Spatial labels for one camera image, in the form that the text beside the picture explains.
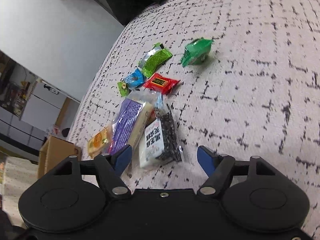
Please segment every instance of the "blue snack wrapper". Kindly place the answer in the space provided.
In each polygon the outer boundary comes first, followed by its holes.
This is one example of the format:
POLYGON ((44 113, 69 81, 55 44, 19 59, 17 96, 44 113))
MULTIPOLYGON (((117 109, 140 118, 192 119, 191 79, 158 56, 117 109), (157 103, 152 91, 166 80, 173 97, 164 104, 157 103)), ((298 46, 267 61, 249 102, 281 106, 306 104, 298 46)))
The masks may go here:
POLYGON ((141 71, 138 68, 136 68, 136 70, 133 73, 131 73, 124 79, 124 82, 127 84, 129 88, 138 87, 144 83, 143 75, 141 71))

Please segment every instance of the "small green packet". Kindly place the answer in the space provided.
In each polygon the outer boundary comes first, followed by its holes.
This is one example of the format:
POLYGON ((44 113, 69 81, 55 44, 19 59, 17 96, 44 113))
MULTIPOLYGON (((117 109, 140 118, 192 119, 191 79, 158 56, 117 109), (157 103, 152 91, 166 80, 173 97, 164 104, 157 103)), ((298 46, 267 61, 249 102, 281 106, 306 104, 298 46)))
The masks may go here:
POLYGON ((127 97, 129 95, 129 88, 127 86, 127 84, 123 81, 120 81, 117 83, 118 85, 118 89, 120 91, 120 95, 121 97, 127 97))
POLYGON ((156 43, 153 49, 140 60, 138 67, 145 77, 150 78, 156 71, 157 66, 171 57, 172 53, 162 43, 156 43))
POLYGON ((186 65, 199 65, 206 60, 211 50, 212 40, 204 38, 196 39, 187 44, 180 62, 183 67, 186 65))

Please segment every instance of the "plastic bag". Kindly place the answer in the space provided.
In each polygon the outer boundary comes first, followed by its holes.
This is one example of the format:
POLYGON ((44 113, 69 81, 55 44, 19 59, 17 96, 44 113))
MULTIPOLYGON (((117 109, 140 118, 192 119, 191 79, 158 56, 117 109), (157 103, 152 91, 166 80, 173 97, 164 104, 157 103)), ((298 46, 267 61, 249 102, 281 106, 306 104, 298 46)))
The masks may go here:
POLYGON ((158 73, 154 73, 150 79, 143 84, 143 86, 166 95, 170 93, 172 88, 174 88, 179 82, 180 80, 166 78, 158 73))
POLYGON ((196 39, 187 44, 180 62, 183 67, 186 65, 199 65, 206 60, 211 50, 212 40, 204 38, 196 39))
POLYGON ((105 128, 98 132, 88 141, 88 155, 94 158, 102 153, 105 148, 110 147, 112 140, 112 124, 109 123, 105 128))
POLYGON ((47 128, 47 130, 45 131, 45 136, 47 138, 49 138, 50 135, 58 137, 60 136, 61 131, 60 128, 56 125, 52 125, 51 127, 47 128))
POLYGON ((162 102, 155 107, 156 119, 144 130, 139 141, 139 165, 151 170, 171 161, 182 161, 182 148, 178 145, 177 128, 171 110, 162 102))
POLYGON ((147 121, 146 127, 149 124, 151 124, 157 118, 157 116, 160 115, 159 114, 159 109, 161 109, 161 108, 162 108, 162 95, 159 94, 158 99, 157 99, 156 104, 155 104, 155 107, 153 108, 153 110, 152 110, 152 112, 151 112, 151 114, 149 116, 149 119, 147 121))
POLYGON ((132 72, 130 75, 128 75, 124 82, 127 84, 129 88, 135 88, 143 84, 143 75, 141 71, 136 68, 134 72, 132 72))
POLYGON ((132 147, 132 152, 134 152, 158 96, 158 92, 150 90, 132 91, 127 96, 122 102, 118 118, 115 120, 109 154, 115 154, 127 144, 132 147))
POLYGON ((162 43, 157 43, 139 62, 142 74, 149 78, 156 71, 157 66, 172 57, 172 53, 162 43))

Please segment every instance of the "red snack wrapper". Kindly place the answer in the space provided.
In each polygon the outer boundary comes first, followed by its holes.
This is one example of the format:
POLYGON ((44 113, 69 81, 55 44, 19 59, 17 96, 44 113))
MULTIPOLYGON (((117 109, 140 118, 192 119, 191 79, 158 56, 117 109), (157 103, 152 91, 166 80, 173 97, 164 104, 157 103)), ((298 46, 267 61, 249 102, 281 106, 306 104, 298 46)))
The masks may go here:
POLYGON ((165 78, 158 73, 154 73, 149 80, 143 84, 143 86, 166 95, 170 93, 172 88, 179 82, 180 80, 165 78))

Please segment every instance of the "patterned rug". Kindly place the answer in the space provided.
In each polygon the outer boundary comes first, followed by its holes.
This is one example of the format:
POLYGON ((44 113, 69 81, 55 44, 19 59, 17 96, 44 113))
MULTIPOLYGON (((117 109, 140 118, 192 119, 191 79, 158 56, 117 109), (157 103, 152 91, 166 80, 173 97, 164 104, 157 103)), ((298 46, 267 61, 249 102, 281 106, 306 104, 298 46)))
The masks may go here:
POLYGON ((168 0, 148 7, 107 55, 69 140, 89 158, 87 141, 123 101, 116 83, 162 42, 173 57, 158 72, 181 80, 164 98, 177 118, 185 162, 151 172, 129 168, 124 182, 132 191, 197 190, 207 179, 196 159, 199 145, 237 160, 259 155, 307 193, 303 229, 320 239, 319 17, 320 0, 168 0), (184 46, 198 37, 214 39, 210 58, 183 68, 184 46))

